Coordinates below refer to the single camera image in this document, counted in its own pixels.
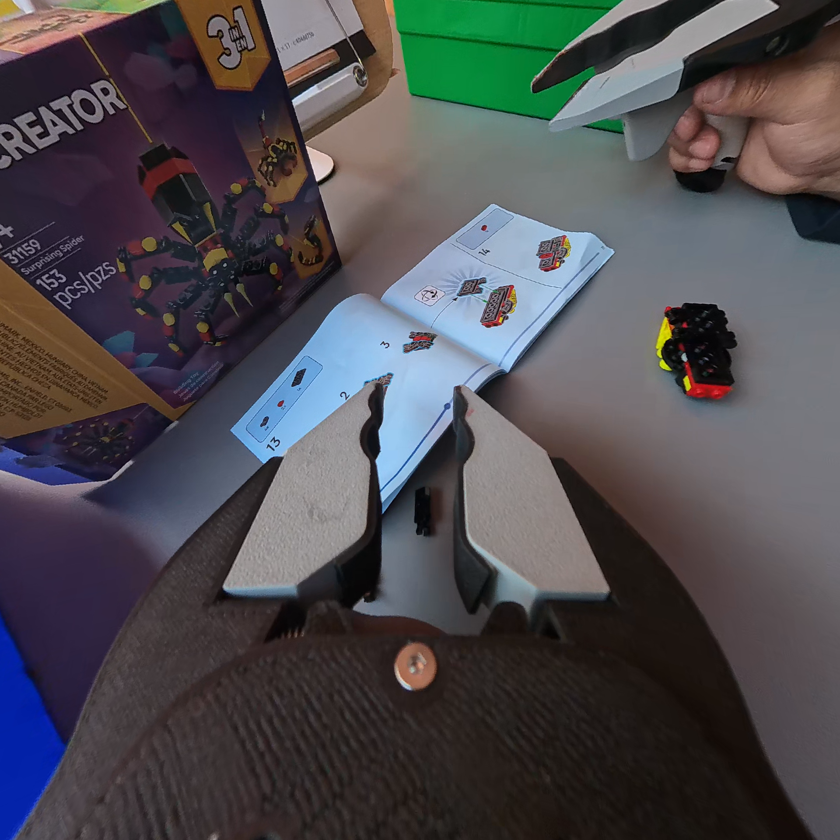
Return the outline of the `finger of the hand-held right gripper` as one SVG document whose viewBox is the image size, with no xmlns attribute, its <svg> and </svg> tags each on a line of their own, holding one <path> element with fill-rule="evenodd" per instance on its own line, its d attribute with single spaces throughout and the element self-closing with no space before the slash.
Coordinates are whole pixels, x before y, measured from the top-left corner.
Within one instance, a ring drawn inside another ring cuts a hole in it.
<svg viewBox="0 0 840 840">
<path fill-rule="evenodd" d="M 573 39 L 533 79 L 537 93 L 583 70 L 652 70 L 684 60 L 775 12 L 771 1 L 624 1 Z"/>
<path fill-rule="evenodd" d="M 656 154 L 686 110 L 680 92 L 684 60 L 634 68 L 634 58 L 589 79 L 550 121 L 550 131 L 562 132 L 604 119 L 623 121 L 630 161 Z"/>
</svg>

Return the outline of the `green box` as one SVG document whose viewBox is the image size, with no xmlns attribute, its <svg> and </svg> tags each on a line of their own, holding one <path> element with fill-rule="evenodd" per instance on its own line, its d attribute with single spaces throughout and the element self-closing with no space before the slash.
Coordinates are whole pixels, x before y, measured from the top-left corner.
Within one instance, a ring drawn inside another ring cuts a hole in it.
<svg viewBox="0 0 840 840">
<path fill-rule="evenodd" d="M 593 76 L 533 94 L 532 79 L 617 1 L 394 1 L 409 91 L 552 119 Z"/>
</svg>

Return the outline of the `person's right hand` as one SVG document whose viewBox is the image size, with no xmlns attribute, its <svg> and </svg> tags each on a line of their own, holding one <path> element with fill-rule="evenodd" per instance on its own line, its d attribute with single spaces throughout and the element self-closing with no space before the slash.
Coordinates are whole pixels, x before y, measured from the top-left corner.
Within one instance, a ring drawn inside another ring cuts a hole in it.
<svg viewBox="0 0 840 840">
<path fill-rule="evenodd" d="M 839 198 L 839 23 L 790 56 L 741 66 L 698 85 L 668 137 L 677 172 L 710 168 L 719 150 L 710 114 L 751 120 L 737 174 L 775 195 Z"/>
</svg>

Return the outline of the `blue object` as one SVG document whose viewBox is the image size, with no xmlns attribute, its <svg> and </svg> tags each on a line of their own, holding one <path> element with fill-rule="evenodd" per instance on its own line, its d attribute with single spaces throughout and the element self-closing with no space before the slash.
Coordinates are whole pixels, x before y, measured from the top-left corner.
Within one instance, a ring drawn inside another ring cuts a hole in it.
<svg viewBox="0 0 840 840">
<path fill-rule="evenodd" d="M 16 836 L 62 758 L 65 745 L 24 660 L 1 624 L 1 838 Z"/>
</svg>

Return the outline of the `open lego instruction booklet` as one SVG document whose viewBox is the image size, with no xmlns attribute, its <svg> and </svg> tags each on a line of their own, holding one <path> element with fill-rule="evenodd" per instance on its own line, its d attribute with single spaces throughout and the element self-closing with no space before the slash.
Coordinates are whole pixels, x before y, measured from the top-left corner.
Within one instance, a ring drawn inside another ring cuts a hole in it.
<svg viewBox="0 0 840 840">
<path fill-rule="evenodd" d="M 508 373 L 613 253 L 593 234 L 490 205 L 382 298 L 337 305 L 232 433 L 264 463 L 379 383 L 387 508 L 452 422 L 454 388 Z"/>
</svg>

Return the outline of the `purple lego set box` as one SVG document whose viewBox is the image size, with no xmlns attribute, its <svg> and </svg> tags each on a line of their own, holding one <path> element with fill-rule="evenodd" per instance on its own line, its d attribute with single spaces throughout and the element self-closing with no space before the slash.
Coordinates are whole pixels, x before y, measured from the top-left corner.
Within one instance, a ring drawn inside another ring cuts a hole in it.
<svg viewBox="0 0 840 840">
<path fill-rule="evenodd" d="M 340 267 L 261 2 L 2 2 L 2 471 L 108 480 Z"/>
</svg>

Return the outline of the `black red yellow lego model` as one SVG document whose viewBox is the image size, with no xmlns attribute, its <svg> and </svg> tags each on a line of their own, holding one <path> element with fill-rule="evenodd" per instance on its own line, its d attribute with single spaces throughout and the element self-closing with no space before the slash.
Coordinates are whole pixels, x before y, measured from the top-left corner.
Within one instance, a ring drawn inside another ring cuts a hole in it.
<svg viewBox="0 0 840 840">
<path fill-rule="evenodd" d="M 738 345 L 725 311 L 711 303 L 665 309 L 655 349 L 659 367 L 688 397 L 719 400 L 732 390 L 730 350 Z"/>
</svg>

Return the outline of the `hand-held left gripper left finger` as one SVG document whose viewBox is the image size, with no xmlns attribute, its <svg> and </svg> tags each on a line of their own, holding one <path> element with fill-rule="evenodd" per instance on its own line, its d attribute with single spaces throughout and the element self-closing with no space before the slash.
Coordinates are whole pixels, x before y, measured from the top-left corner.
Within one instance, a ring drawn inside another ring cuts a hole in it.
<svg viewBox="0 0 840 840">
<path fill-rule="evenodd" d="M 353 607 L 375 590 L 383 402 L 381 384 L 365 385 L 288 449 L 224 582 L 227 594 Z"/>
</svg>

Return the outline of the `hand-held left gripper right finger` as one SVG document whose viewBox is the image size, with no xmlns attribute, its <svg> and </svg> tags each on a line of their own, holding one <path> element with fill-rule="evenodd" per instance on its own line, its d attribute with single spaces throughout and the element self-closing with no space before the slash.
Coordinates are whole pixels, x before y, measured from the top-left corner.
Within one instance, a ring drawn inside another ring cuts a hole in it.
<svg viewBox="0 0 840 840">
<path fill-rule="evenodd" d="M 540 632 L 551 604 L 609 603 L 610 586 L 544 448 L 465 385 L 454 392 L 454 567 L 480 634 Z"/>
</svg>

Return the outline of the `white monitor stand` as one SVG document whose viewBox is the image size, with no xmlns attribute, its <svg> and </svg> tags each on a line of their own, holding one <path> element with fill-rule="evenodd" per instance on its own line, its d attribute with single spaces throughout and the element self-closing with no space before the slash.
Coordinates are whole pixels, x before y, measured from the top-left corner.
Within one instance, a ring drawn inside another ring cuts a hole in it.
<svg viewBox="0 0 840 840">
<path fill-rule="evenodd" d="M 393 72 L 385 1 L 264 1 L 305 141 L 376 98 Z"/>
</svg>

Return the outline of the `person's right forearm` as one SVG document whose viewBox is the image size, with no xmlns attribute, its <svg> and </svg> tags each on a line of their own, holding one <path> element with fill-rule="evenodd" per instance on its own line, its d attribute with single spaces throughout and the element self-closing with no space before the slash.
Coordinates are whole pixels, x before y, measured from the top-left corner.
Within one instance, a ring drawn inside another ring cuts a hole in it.
<svg viewBox="0 0 840 840">
<path fill-rule="evenodd" d="M 785 203 L 799 236 L 815 242 L 840 243 L 840 203 L 837 199 L 799 193 L 786 196 Z"/>
</svg>

